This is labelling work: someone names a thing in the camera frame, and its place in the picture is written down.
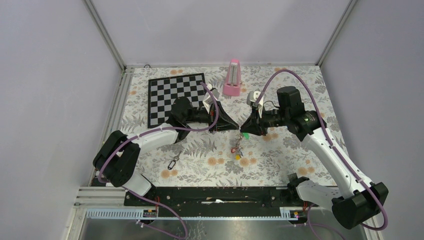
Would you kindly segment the keyring with coloured key tags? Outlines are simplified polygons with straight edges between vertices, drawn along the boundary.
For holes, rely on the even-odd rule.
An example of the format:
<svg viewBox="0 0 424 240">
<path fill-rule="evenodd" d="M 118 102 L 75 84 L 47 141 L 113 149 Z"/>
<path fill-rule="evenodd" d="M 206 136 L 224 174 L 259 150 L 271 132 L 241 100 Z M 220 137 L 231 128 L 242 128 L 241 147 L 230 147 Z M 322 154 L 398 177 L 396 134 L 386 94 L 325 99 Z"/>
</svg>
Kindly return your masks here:
<svg viewBox="0 0 424 240">
<path fill-rule="evenodd" d="M 243 155 L 242 154 L 242 148 L 241 148 L 241 142 L 242 142 L 243 138 L 244 138 L 244 135 L 241 132 L 239 132 L 234 146 L 230 149 L 230 152 L 232 154 L 234 154 L 234 158 L 237 161 L 240 160 L 242 158 L 242 155 Z"/>
</svg>

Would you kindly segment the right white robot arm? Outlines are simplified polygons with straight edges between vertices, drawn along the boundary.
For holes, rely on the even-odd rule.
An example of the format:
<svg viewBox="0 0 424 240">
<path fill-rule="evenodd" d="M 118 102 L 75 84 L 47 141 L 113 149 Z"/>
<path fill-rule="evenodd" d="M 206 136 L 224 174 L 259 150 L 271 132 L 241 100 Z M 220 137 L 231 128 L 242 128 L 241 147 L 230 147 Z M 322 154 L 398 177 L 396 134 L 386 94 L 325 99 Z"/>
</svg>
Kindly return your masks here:
<svg viewBox="0 0 424 240">
<path fill-rule="evenodd" d="M 330 173 L 338 189 L 299 177 L 288 183 L 287 201 L 299 206 L 304 201 L 331 211 L 346 229 L 352 229 L 381 212 L 379 206 L 387 199 L 389 190 L 383 182 L 374 183 L 350 158 L 339 150 L 326 123 L 315 110 L 306 111 L 301 94 L 294 86 L 276 91 L 279 106 L 264 110 L 259 91 L 251 91 L 246 103 L 251 114 L 241 126 L 242 133 L 265 136 L 270 127 L 287 127 L 311 150 Z"/>
</svg>

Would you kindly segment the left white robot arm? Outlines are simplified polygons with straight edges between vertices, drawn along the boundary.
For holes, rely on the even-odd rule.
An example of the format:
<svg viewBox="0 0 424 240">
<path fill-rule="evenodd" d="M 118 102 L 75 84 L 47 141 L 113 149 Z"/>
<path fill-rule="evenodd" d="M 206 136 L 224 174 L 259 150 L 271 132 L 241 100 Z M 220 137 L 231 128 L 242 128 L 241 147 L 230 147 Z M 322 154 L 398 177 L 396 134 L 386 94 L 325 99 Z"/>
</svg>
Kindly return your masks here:
<svg viewBox="0 0 424 240">
<path fill-rule="evenodd" d="M 190 123 L 207 124 L 204 130 L 211 133 L 239 129 L 215 98 L 210 106 L 194 107 L 187 97 L 178 97 L 171 105 L 167 121 L 160 126 L 132 137 L 119 130 L 110 134 L 93 160 L 93 166 L 99 171 L 98 181 L 135 193 L 144 206 L 152 204 L 155 200 L 153 184 L 135 172 L 138 157 L 182 141 L 192 132 Z"/>
</svg>

